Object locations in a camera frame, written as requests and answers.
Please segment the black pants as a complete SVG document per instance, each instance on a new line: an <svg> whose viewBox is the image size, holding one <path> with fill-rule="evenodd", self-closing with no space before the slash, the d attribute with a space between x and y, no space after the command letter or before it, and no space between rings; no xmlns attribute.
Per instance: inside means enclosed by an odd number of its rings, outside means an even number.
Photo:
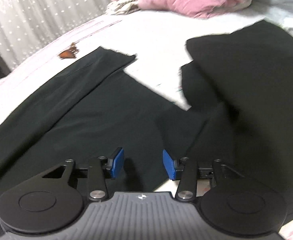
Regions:
<svg viewBox="0 0 293 240"><path fill-rule="evenodd" d="M232 150L223 104L198 78L200 101L184 111L124 72L135 60L98 48L29 96L0 125L0 196L66 160L85 165L122 147L114 191L152 191L167 178L162 151L203 162Z"/></svg>

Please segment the black folded garment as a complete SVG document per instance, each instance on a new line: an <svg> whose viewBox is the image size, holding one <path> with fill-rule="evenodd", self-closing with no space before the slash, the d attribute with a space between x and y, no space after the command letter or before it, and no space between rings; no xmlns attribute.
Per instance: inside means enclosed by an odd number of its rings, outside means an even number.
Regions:
<svg viewBox="0 0 293 240"><path fill-rule="evenodd" d="M220 158L274 189L293 220L293 37L262 20L186 48L183 94L207 116L191 155Z"/></svg>

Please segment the cherry print bed sheet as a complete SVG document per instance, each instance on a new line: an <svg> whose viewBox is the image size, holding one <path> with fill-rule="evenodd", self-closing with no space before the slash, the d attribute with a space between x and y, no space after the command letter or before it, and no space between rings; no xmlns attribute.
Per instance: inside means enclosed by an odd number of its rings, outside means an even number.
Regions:
<svg viewBox="0 0 293 240"><path fill-rule="evenodd" d="M187 40L231 34L262 20L270 22L252 9L209 19L151 11L99 17L57 39L0 79L0 125L48 80L98 48L134 56L135 60L124 67L124 72L165 100L189 111L191 106L183 94L181 70L192 61ZM289 30L280 28L292 36ZM76 58L60 59L58 55L72 42L79 49Z"/></svg>

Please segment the brown hair claw clip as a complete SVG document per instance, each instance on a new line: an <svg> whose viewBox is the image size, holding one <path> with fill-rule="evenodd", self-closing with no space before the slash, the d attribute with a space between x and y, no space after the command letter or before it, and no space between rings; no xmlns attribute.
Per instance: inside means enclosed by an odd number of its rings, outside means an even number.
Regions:
<svg viewBox="0 0 293 240"><path fill-rule="evenodd" d="M76 46L76 43L72 42L71 45L64 51L62 51L58 57L60 59L75 59L76 55L79 53L79 49Z"/></svg>

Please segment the striped folded garment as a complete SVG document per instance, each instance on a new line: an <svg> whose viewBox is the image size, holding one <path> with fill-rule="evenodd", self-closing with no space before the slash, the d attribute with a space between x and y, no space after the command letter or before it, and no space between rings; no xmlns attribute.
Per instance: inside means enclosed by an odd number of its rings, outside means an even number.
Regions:
<svg viewBox="0 0 293 240"><path fill-rule="evenodd" d="M136 0L118 0L108 4L105 13L107 15L128 15L139 10Z"/></svg>

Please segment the grey star-patterned curtain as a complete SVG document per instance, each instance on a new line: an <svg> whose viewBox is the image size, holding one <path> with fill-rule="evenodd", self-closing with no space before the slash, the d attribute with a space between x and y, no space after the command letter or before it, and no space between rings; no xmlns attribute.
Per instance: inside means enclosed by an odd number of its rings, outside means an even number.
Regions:
<svg viewBox="0 0 293 240"><path fill-rule="evenodd" d="M13 70L64 33L101 16L111 0L0 0L0 56Z"/></svg>

